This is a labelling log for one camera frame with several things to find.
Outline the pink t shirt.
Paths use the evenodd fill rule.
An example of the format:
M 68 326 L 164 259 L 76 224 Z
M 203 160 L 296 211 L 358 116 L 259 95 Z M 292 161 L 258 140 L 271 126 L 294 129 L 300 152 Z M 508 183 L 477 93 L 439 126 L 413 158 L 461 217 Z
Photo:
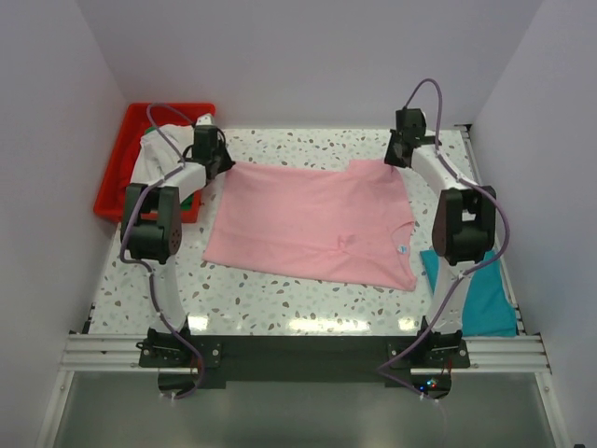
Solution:
M 412 291 L 414 216 L 401 173 L 237 163 L 226 173 L 204 260 L 231 268 Z

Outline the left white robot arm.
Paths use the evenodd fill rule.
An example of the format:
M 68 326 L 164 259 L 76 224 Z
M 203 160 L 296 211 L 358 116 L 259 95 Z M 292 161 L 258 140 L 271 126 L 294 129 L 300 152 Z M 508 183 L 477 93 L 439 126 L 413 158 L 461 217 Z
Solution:
M 155 321 L 139 344 L 142 359 L 200 371 L 201 353 L 193 346 L 179 297 L 175 256 L 182 244 L 181 203 L 233 167 L 224 133 L 214 124 L 192 127 L 191 143 L 169 172 L 125 190 L 120 260 L 146 270 Z

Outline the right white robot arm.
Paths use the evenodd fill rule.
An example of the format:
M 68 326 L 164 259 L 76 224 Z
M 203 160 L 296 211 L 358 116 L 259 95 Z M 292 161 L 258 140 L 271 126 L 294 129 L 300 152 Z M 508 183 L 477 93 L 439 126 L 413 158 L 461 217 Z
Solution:
M 431 232 L 438 257 L 433 299 L 414 341 L 399 348 L 384 368 L 435 367 L 462 351 L 463 310 L 473 272 L 495 238 L 495 191 L 464 175 L 439 149 L 438 136 L 426 133 L 426 118 L 419 108 L 396 111 L 396 127 L 384 162 L 410 168 L 437 195 Z

